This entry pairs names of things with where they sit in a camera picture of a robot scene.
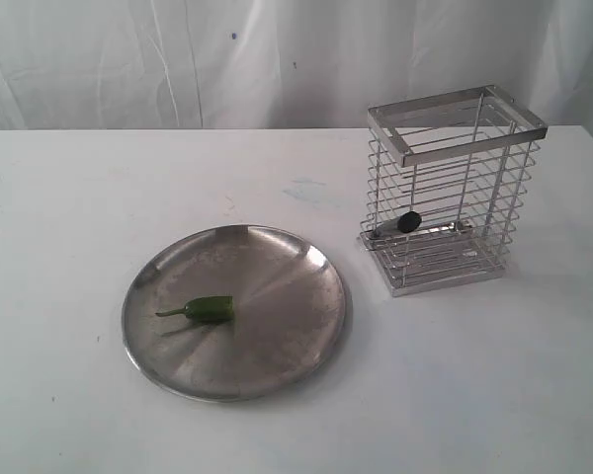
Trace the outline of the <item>green chili pepper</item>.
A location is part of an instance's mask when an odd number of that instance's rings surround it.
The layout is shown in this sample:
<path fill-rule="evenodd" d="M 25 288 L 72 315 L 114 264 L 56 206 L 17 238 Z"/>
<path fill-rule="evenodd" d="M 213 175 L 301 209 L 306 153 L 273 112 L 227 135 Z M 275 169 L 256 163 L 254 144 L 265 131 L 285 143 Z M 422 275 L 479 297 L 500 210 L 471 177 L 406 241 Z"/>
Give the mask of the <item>green chili pepper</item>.
<path fill-rule="evenodd" d="M 156 312 L 157 317 L 182 315 L 200 324 L 218 324 L 234 319 L 233 297 L 228 295 L 205 296 L 188 301 L 183 307 Z"/>

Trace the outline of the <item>black handled knife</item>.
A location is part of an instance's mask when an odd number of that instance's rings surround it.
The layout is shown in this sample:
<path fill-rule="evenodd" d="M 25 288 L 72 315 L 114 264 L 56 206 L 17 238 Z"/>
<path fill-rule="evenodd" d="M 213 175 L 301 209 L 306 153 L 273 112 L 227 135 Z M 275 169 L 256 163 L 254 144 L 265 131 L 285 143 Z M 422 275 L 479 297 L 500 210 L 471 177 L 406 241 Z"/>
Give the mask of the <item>black handled knife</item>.
<path fill-rule="evenodd" d="M 413 210 L 407 211 L 400 217 L 390 219 L 378 224 L 373 230 L 367 232 L 367 236 L 372 239 L 384 239 L 388 237 L 397 237 L 400 235 L 414 234 L 422 230 L 422 216 Z M 439 224 L 435 227 L 426 228 L 426 231 L 451 231 L 466 233 L 472 230 L 472 226 L 466 221 L 453 221 L 446 224 Z"/>

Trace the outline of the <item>round stainless steel plate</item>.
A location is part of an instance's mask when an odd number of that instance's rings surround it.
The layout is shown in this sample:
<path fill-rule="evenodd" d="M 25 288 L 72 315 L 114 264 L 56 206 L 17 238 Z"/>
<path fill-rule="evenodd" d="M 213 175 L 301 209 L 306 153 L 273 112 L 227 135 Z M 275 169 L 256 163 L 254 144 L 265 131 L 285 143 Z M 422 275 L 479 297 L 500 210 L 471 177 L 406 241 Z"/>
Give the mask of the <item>round stainless steel plate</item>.
<path fill-rule="evenodd" d="M 155 315 L 217 295 L 233 297 L 232 321 Z M 123 305 L 124 346 L 144 376 L 172 393 L 249 400 L 322 366 L 350 306 L 336 268 L 305 239 L 262 225 L 221 226 L 171 244 L 142 268 Z"/>

